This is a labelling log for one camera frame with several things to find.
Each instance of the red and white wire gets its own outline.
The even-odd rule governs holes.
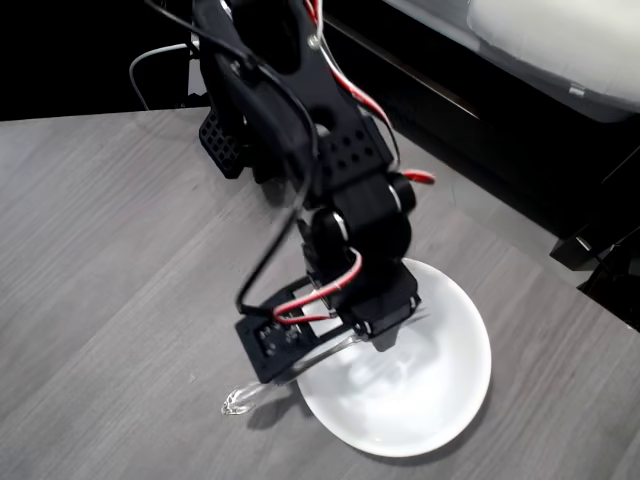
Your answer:
[[[369,109],[376,112],[378,116],[382,118],[384,123],[387,125],[387,127],[389,128],[389,131],[393,131],[391,120],[389,119],[385,111],[382,109],[382,107],[378,104],[378,102],[376,102],[373,98],[367,95],[362,89],[354,85],[351,82],[351,80],[349,80],[340,71],[338,66],[331,59],[331,56],[329,55],[329,53],[322,47],[322,37],[324,34],[324,15],[322,12],[322,0],[314,0],[313,5],[311,4],[310,0],[305,0],[305,5],[307,7],[307,11],[309,12],[309,15],[311,15],[311,18],[316,22],[316,28],[317,28],[316,38],[320,43],[320,50],[322,52],[322,55],[327,61],[327,64],[329,65],[329,69],[331,70],[331,73],[333,74],[335,79],[342,86],[342,88],[344,88],[353,96],[353,98],[355,98],[358,102],[362,103]],[[395,158],[394,163],[391,166],[391,170],[396,170],[398,168],[399,163],[400,163],[400,159]]]
[[[300,308],[304,305],[316,302],[328,295],[331,295],[332,293],[337,292],[338,290],[341,290],[349,283],[351,283],[362,269],[362,255],[354,248],[351,248],[351,251],[356,258],[349,270],[347,270],[340,277],[336,278],[333,282],[325,285],[322,288],[319,288],[318,290],[315,290],[314,292],[311,292],[309,295],[305,295],[304,297],[296,298],[295,300],[291,300],[290,302],[278,305],[273,309],[274,320],[285,325],[292,325],[294,323],[314,322],[317,320],[327,320],[331,318],[328,315],[303,315],[301,317],[291,318],[283,317],[282,315],[296,308]]]

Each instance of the clear plastic piece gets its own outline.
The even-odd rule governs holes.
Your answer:
[[[223,415],[242,415],[250,412],[278,387],[275,383],[251,382],[234,389],[222,404]]]

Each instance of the dark background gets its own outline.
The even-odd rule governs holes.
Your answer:
[[[190,15],[189,0],[159,2]],[[189,38],[141,0],[11,0],[0,11],[0,120],[140,110],[129,82],[131,61]],[[184,97],[188,55],[152,56],[136,68],[151,108],[173,108]]]

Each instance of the black cable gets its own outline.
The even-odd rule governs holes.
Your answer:
[[[171,20],[172,22],[177,23],[181,27],[186,28],[187,30],[189,30],[192,33],[195,33],[199,37],[206,38],[209,42],[211,42],[211,44],[214,47],[216,47],[218,50],[220,50],[220,53],[224,53],[225,55],[233,57],[235,60],[242,60],[242,61],[247,60],[247,54],[244,53],[243,51],[241,51],[241,50],[229,45],[224,40],[221,40],[219,38],[216,38],[216,37],[213,37],[213,36],[209,35],[204,30],[196,27],[195,25],[192,25],[189,22],[185,22],[183,19],[181,19],[177,15],[174,15],[173,13],[169,12],[168,10],[165,10],[164,8],[162,8],[160,5],[155,3],[153,0],[144,0],[144,3],[147,4],[149,7],[153,8],[160,15],[163,15],[166,18],[168,18],[169,20]]]
[[[301,119],[305,123],[306,129],[311,139],[310,148],[311,148],[311,158],[314,160],[313,165],[310,171],[307,172],[307,175],[304,177],[302,185],[298,190],[298,194],[294,199],[293,206],[291,207],[291,210],[289,211],[287,218],[282,224],[282,227],[280,227],[278,234],[270,242],[269,246],[260,257],[260,260],[258,261],[256,266],[253,268],[253,270],[245,280],[244,284],[240,288],[240,291],[238,292],[238,295],[236,297],[236,307],[240,313],[244,315],[258,315],[258,316],[265,316],[270,318],[272,316],[271,309],[247,305],[244,303],[244,299],[249,293],[249,290],[251,290],[251,287],[255,284],[256,280],[262,274],[262,271],[265,269],[265,267],[267,266],[271,258],[273,258],[273,255],[280,248],[280,246],[282,245],[282,242],[285,240],[285,238],[287,238],[287,235],[291,231],[291,228],[293,228],[293,225],[296,223],[296,220],[298,219],[298,216],[302,211],[302,208],[304,206],[304,202],[307,198],[309,190],[313,185],[313,181],[319,170],[318,167],[320,163],[319,161],[317,161],[318,152],[319,152],[318,150],[319,139],[318,139],[318,131],[316,130],[315,122],[311,118],[311,115],[309,115],[309,112],[307,111],[305,106],[302,104],[300,99],[291,91],[289,87],[287,87],[286,84],[284,84],[276,75],[274,75],[273,72],[266,65],[257,63],[256,59],[251,58],[249,55],[229,45],[225,41],[210,35],[204,30],[196,27],[195,25],[185,22],[180,17],[174,15],[173,13],[165,10],[164,8],[154,3],[153,0],[144,0],[144,3],[150,6],[151,8],[153,8],[156,12],[168,18],[169,20],[195,33],[201,39],[205,39],[209,41],[214,47],[220,50],[220,53],[228,55],[232,57],[234,60],[240,61],[242,63],[241,66],[243,68],[249,69],[251,71],[253,71],[254,69],[257,69],[262,75],[262,77],[265,80],[267,80],[273,87],[275,87],[275,89],[278,90],[280,95],[282,95],[282,97],[298,111],[298,114],[300,115]]]

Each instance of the screw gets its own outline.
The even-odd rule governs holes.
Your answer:
[[[311,50],[320,50],[320,40],[315,35],[309,35],[307,44]]]
[[[233,73],[235,73],[237,76],[240,76],[240,63],[238,63],[237,61],[234,61],[234,62],[231,62],[229,66],[231,67],[231,70],[233,71]]]

